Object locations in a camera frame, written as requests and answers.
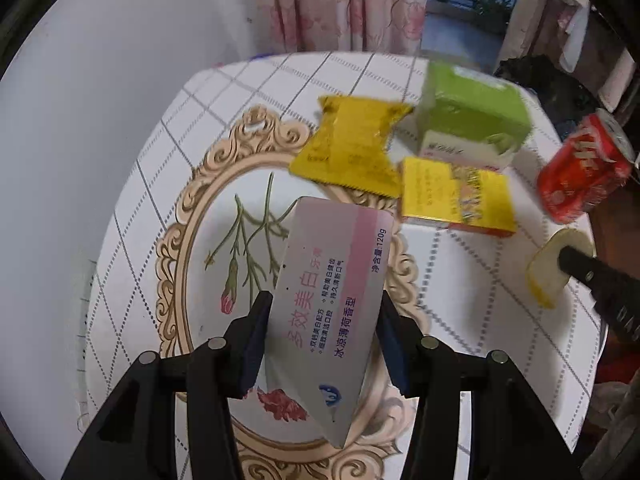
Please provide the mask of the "yellow red small box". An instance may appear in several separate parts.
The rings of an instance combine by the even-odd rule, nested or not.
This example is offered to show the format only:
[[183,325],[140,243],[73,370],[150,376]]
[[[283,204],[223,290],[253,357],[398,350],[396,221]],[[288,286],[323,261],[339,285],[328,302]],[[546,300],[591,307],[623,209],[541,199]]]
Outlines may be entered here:
[[509,237],[516,232],[508,179],[449,162],[407,157],[401,163],[402,220]]

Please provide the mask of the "white patterned tablecloth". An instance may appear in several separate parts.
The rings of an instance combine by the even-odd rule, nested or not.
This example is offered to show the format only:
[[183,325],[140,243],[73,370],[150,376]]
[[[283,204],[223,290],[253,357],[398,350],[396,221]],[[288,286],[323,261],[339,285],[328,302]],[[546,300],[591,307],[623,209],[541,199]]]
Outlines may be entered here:
[[602,321],[546,274],[593,255],[544,174],[568,147],[521,84],[496,169],[420,148],[442,66],[304,53],[195,74],[106,231],[91,416],[69,479],[577,479]]

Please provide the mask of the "green carton box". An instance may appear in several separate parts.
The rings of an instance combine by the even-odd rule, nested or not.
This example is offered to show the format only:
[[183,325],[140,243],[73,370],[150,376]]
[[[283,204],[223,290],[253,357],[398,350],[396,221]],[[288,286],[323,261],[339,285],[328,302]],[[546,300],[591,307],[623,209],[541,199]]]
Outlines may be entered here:
[[421,157],[497,172],[532,131],[518,86],[440,61],[427,63],[414,116]]

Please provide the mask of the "red soda can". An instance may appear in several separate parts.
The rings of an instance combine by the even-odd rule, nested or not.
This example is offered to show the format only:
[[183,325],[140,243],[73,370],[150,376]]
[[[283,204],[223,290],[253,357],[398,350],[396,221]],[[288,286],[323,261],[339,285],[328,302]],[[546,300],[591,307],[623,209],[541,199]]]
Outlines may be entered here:
[[623,186],[633,169],[634,150],[624,130],[598,108],[540,170],[540,203],[554,222],[569,224]]

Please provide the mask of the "yellow foil wrapper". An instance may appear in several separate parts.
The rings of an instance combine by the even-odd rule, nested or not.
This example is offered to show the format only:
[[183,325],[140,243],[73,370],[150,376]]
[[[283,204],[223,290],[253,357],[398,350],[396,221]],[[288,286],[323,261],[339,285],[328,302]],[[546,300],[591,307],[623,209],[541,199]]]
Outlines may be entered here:
[[394,125],[413,110],[397,101],[320,96],[320,125],[288,166],[314,182],[388,198],[400,196],[400,175],[386,155]]

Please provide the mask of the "black clothes pile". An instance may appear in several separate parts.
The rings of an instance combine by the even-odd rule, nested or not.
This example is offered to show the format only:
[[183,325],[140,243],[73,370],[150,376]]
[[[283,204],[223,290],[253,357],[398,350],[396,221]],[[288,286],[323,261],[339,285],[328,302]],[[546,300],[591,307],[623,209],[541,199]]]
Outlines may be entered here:
[[583,84],[556,68],[545,55],[500,61],[494,76],[533,93],[561,140],[574,132],[582,118],[600,108],[598,100]]

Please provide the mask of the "pink floral curtain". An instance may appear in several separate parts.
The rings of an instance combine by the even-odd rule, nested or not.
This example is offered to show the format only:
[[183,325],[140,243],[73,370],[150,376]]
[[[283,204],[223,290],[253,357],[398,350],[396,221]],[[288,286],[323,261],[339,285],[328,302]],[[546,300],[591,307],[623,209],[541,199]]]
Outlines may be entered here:
[[427,0],[257,0],[274,52],[413,54]]

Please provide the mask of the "yellow white fruit peel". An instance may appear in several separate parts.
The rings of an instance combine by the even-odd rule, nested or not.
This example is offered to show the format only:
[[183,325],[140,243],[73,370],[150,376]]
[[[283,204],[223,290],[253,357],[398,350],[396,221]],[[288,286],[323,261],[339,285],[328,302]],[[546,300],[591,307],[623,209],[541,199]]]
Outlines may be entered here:
[[549,238],[526,268],[528,288],[538,304],[546,309],[555,308],[555,301],[570,280],[558,263],[560,251],[565,246],[577,249],[588,257],[594,256],[594,246],[585,232],[565,228]]

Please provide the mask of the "pink white toothpaste box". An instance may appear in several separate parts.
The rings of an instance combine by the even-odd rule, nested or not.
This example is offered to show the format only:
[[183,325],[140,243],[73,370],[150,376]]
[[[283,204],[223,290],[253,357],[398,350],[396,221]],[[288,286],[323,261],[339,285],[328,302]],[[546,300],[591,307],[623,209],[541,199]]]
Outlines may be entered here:
[[301,198],[270,309],[266,381],[323,437],[347,440],[383,296],[394,218],[384,210]]

